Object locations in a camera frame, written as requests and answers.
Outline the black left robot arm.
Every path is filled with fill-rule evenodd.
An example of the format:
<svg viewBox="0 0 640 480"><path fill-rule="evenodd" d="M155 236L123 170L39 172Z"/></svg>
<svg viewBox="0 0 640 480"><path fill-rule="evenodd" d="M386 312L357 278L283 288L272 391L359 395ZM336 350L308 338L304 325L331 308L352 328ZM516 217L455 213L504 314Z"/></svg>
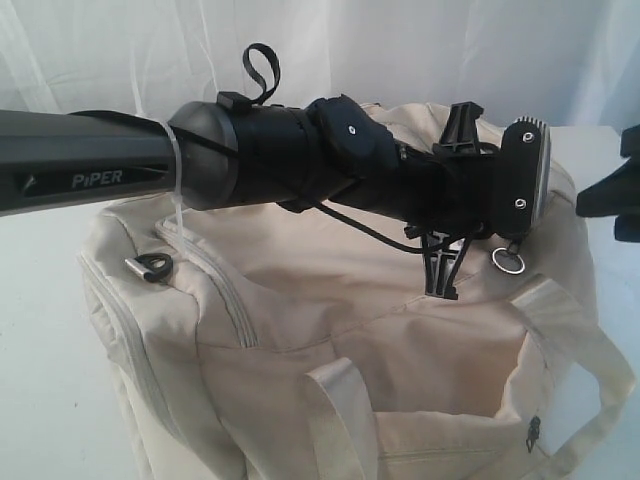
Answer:
<svg viewBox="0 0 640 480"><path fill-rule="evenodd" d="M173 192L195 209L337 205L396 219L425 261L426 289L455 297L468 246L501 230L499 147L479 138L482 108L453 105L428 151L396 139L347 96L306 108L234 92L191 102L167 123L112 111L1 114L1 211L13 215Z"/></svg>

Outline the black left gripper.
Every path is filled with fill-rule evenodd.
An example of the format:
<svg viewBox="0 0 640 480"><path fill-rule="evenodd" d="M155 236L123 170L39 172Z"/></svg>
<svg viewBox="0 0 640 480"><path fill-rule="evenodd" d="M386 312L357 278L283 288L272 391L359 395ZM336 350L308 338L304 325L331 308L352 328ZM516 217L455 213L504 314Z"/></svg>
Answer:
<svg viewBox="0 0 640 480"><path fill-rule="evenodd" d="M476 121L482 114L475 102L452 104L431 152L395 142L404 172L419 194L404 233L409 239L425 234L425 294L430 297L457 300L454 281L472 237L486 240L494 235L491 187L500 147L479 141Z"/></svg>

